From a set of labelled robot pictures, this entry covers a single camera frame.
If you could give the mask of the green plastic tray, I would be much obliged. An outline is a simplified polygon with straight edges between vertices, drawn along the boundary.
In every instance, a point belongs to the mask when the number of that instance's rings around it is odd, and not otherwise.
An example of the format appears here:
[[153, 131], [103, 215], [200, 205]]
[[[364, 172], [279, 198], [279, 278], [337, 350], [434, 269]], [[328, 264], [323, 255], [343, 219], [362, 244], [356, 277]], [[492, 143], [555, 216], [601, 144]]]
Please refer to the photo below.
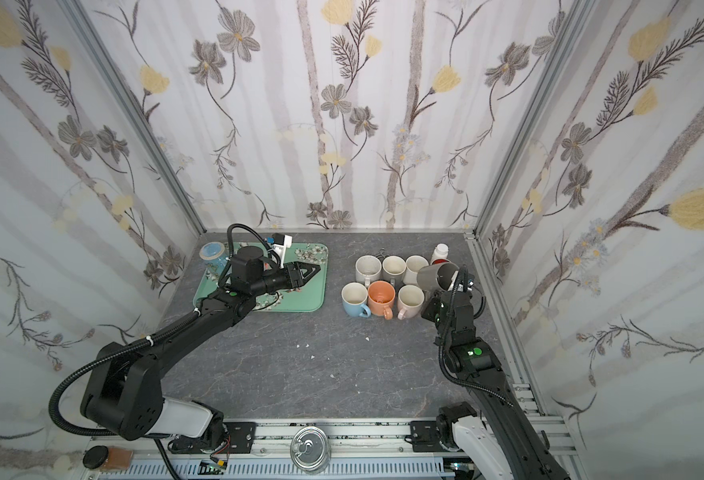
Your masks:
[[[281, 290], [275, 294], [259, 296], [254, 310], [288, 313], [307, 313], [318, 310], [323, 305], [325, 298], [327, 264], [329, 260], [328, 247], [322, 243], [293, 243], [287, 250], [285, 260], [286, 262], [304, 261], [318, 264], [321, 266], [322, 271], [300, 290]], [[216, 289], [219, 277], [209, 277], [206, 274], [205, 267], [202, 280], [193, 298], [194, 305], [197, 305], [204, 297]]]

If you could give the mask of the tall dark grey mug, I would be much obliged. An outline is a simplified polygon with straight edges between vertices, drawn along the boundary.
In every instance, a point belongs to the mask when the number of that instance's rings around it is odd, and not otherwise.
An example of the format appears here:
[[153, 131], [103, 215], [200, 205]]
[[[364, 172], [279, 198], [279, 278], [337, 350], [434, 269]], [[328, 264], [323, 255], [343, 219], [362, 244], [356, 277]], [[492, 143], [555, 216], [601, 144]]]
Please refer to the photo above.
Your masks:
[[443, 262], [422, 268], [417, 274], [417, 285], [425, 292], [447, 291], [458, 275], [459, 267], [453, 262]]

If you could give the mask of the pink mug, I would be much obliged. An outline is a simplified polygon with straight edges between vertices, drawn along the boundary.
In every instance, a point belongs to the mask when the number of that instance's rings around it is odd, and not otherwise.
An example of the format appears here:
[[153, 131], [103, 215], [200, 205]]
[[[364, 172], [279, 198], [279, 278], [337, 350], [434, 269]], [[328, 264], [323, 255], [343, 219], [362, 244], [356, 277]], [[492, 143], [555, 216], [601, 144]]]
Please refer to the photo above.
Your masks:
[[425, 302], [425, 293], [417, 285], [404, 285], [397, 299], [397, 318], [400, 320], [414, 318], [421, 313]]

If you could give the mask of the light blue mug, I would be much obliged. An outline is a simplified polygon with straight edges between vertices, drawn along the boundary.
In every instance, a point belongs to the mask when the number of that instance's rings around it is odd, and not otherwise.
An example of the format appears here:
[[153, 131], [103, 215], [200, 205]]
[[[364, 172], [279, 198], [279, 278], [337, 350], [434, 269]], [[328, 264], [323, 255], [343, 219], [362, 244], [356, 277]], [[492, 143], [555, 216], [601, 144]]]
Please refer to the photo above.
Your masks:
[[351, 282], [341, 292], [343, 308], [353, 318], [370, 318], [372, 311], [368, 306], [368, 290], [360, 283]]

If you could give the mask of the beige mug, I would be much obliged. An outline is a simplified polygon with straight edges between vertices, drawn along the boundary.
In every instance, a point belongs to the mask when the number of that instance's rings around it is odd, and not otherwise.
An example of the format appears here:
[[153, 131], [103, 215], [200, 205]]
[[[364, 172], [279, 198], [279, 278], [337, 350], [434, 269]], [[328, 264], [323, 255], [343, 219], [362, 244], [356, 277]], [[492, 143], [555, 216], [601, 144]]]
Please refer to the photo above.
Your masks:
[[368, 288], [381, 279], [382, 262], [374, 255], [363, 255], [355, 263], [356, 281]]

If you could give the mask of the white cream mug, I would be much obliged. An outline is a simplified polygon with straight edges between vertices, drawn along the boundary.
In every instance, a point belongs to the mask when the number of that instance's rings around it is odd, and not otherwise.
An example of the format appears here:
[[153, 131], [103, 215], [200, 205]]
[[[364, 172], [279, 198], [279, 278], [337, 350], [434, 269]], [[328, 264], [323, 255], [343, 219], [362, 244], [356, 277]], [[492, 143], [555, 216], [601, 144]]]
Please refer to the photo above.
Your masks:
[[430, 265], [429, 261], [420, 255], [409, 256], [406, 261], [406, 271], [403, 276], [405, 285], [417, 285], [419, 272]]

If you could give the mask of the cream mug with orange handle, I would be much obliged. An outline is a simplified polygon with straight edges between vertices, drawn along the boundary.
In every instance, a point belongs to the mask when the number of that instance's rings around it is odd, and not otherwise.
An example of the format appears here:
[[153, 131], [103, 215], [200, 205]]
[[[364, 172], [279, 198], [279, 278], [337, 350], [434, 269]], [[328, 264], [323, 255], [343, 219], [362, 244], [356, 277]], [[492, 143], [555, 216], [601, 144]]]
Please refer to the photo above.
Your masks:
[[374, 316], [393, 319], [396, 298], [395, 287], [387, 281], [378, 280], [368, 287], [367, 304]]

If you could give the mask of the blue mug with brown rim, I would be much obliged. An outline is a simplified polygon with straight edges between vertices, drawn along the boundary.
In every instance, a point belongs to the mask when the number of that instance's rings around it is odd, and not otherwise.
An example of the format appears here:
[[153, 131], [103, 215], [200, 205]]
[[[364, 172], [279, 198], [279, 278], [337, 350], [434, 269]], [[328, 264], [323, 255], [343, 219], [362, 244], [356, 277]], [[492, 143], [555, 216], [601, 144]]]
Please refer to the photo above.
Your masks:
[[199, 256], [205, 264], [206, 274], [218, 278], [227, 265], [228, 246], [220, 241], [207, 242], [200, 248]]

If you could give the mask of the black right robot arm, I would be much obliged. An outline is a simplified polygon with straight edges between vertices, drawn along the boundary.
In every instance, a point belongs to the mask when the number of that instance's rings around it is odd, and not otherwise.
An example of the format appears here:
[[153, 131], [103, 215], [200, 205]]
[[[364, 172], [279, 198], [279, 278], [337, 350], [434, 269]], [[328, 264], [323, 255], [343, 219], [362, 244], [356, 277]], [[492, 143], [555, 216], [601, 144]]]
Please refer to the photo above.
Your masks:
[[422, 313], [437, 328], [442, 374], [480, 404], [439, 410], [441, 447], [464, 452], [486, 479], [569, 479], [513, 395], [498, 356], [477, 335], [474, 315], [472, 294], [463, 289], [433, 293]]

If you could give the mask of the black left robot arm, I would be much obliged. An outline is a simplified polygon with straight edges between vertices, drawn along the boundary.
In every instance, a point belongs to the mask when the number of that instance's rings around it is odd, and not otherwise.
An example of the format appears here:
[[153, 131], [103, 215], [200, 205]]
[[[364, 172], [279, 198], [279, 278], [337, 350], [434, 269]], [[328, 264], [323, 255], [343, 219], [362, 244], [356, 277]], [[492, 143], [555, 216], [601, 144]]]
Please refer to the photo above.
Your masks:
[[248, 225], [233, 223], [226, 241], [228, 257], [217, 287], [193, 310], [127, 345], [106, 345], [53, 390], [48, 414], [56, 427], [76, 436], [151, 439], [165, 463], [172, 453], [215, 457], [230, 447], [222, 412], [165, 396], [164, 376], [209, 339], [244, 320], [258, 297], [300, 289], [322, 268], [286, 261], [289, 235], [264, 238]]

